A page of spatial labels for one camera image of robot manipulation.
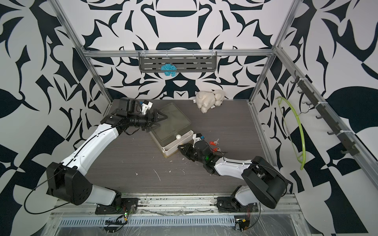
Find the teal crumpled cloth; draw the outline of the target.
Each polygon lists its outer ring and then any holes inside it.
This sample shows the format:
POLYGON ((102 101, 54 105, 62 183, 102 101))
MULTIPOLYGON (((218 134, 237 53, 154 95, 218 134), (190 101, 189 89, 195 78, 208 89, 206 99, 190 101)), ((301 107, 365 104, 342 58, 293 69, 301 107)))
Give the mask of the teal crumpled cloth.
POLYGON ((165 74, 165 76, 175 77, 177 75, 177 67, 173 64, 162 65, 161 71, 165 74))

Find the white plush toy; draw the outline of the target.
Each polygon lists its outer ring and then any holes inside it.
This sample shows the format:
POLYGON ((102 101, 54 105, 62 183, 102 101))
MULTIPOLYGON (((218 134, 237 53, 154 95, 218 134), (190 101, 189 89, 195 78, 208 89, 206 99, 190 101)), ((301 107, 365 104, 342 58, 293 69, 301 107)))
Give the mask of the white plush toy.
POLYGON ((195 96, 194 103, 203 114, 206 114, 208 110, 221 106, 224 99, 225 92, 223 90, 199 91, 195 96))

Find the three-drawer storage box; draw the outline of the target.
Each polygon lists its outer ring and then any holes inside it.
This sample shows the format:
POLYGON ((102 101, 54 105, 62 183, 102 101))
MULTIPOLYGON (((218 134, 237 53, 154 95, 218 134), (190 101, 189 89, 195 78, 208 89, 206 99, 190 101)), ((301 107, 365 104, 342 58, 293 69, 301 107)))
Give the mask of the three-drawer storage box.
POLYGON ((169 103, 160 109, 168 116, 167 120, 159 122, 160 127, 150 132, 152 140, 159 151, 182 135, 192 130, 191 121, 174 103, 169 103))

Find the keys with red tag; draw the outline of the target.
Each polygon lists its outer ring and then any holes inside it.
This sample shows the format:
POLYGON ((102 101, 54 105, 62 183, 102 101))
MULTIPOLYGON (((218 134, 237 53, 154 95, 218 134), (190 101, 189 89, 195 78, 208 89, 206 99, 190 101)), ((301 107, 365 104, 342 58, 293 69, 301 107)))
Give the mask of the keys with red tag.
POLYGON ((218 147, 219 139, 217 139, 215 141, 210 141, 209 144, 210 144, 210 147, 211 147, 213 152, 221 151, 220 148, 218 147))

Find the green clothes hanger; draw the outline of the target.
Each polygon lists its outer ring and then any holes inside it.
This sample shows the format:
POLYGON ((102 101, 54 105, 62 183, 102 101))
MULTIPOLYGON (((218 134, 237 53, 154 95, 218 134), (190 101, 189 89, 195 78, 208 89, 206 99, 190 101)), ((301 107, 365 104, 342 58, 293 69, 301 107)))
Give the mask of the green clothes hanger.
POLYGON ((297 113, 294 106, 286 98, 278 96, 276 100, 279 111, 281 113, 283 125, 287 132, 287 137, 291 142, 294 156, 299 162, 299 169, 302 171, 305 169, 305 164, 307 162, 307 150, 305 133, 302 122, 300 120, 300 114, 297 113), (292 117, 296 122, 297 128, 294 128, 294 122, 287 121, 289 113, 291 113, 290 117, 292 117))

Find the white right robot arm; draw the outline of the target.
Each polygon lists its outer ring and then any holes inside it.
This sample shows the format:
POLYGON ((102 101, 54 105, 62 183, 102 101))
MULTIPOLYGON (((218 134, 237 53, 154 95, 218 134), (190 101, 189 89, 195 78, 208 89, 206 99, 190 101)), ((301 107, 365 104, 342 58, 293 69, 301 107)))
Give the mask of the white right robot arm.
POLYGON ((244 180, 229 197, 219 197, 217 208, 223 212, 246 210, 250 204, 262 204, 275 209, 286 194, 288 181, 261 156, 252 160, 235 160, 213 151, 204 140, 178 146, 180 153, 193 162, 202 163, 211 175, 229 176, 244 180))

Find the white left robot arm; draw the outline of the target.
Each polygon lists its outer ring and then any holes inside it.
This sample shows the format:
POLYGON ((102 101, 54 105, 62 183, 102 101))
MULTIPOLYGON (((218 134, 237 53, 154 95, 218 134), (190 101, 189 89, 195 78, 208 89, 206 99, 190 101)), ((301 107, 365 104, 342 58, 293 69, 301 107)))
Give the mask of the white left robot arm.
POLYGON ((121 212, 125 209, 121 193, 90 183, 86 174, 105 148, 129 127, 150 132, 167 118, 158 109, 144 114, 117 109, 107 115, 74 153, 60 163, 53 162, 47 167, 47 194, 76 206, 97 204, 105 207, 107 213, 121 212))

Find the grey wall hook rail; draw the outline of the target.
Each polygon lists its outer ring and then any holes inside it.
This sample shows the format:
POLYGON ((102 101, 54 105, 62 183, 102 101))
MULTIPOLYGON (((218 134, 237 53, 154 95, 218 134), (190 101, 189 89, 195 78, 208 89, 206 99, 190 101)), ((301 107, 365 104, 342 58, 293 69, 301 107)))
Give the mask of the grey wall hook rail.
POLYGON ((334 110, 331 108, 328 102, 321 96, 321 94, 312 86, 308 78, 301 78, 297 71, 294 72, 293 84, 297 84, 300 88, 299 94, 304 94, 309 99, 305 102, 309 107, 314 108, 318 112, 316 119, 324 120, 326 124, 331 129, 327 132, 330 136, 336 136, 343 148, 341 150, 342 154, 350 154, 355 156, 360 153, 356 142, 353 140, 351 135, 351 130, 343 128, 342 121, 339 116, 336 115, 334 110))

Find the grey wall shelf rack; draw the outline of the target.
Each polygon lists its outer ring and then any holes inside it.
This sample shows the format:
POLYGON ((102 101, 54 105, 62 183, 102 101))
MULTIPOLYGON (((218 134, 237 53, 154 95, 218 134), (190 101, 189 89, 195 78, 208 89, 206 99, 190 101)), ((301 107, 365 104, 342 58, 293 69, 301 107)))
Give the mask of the grey wall shelf rack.
POLYGON ((139 69, 144 73, 163 73, 161 66, 173 64, 177 72, 214 72, 218 55, 215 51, 178 50, 138 53, 139 69))

